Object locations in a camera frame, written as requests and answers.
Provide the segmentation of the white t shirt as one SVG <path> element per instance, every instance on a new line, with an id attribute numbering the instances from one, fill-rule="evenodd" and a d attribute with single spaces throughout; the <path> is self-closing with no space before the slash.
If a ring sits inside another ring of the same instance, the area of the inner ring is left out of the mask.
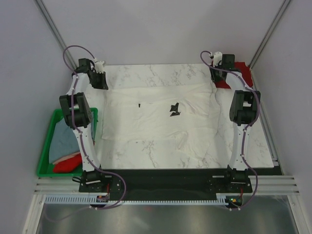
<path id="1" fill-rule="evenodd" d="M 174 140 L 177 151 L 202 158 L 218 131 L 216 92 L 212 82 L 107 91 L 102 139 Z"/>

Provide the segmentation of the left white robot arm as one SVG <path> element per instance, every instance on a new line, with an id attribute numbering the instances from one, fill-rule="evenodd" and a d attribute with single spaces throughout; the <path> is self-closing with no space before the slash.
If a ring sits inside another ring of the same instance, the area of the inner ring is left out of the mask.
<path id="1" fill-rule="evenodd" d="M 82 158 L 80 183 L 83 186 L 90 185 L 97 192 L 105 190 L 107 180 L 98 171 L 100 162 L 96 158 L 92 137 L 92 126 L 96 121 L 84 92 L 89 85 L 94 89 L 109 89 L 104 64 L 104 61 L 80 58 L 78 67 L 72 73 L 69 91 L 59 97 L 65 123 L 73 130 Z"/>

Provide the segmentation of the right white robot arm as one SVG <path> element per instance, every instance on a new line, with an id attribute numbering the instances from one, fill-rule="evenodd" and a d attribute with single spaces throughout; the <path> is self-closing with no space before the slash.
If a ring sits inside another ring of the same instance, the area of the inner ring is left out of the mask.
<path id="1" fill-rule="evenodd" d="M 260 93 L 253 90 L 234 67 L 233 54 L 215 52 L 210 58 L 212 81 L 224 81 L 234 91 L 229 111 L 234 126 L 234 142 L 228 170 L 232 173 L 244 172 L 249 168 L 246 157 L 251 127 L 259 118 Z"/>

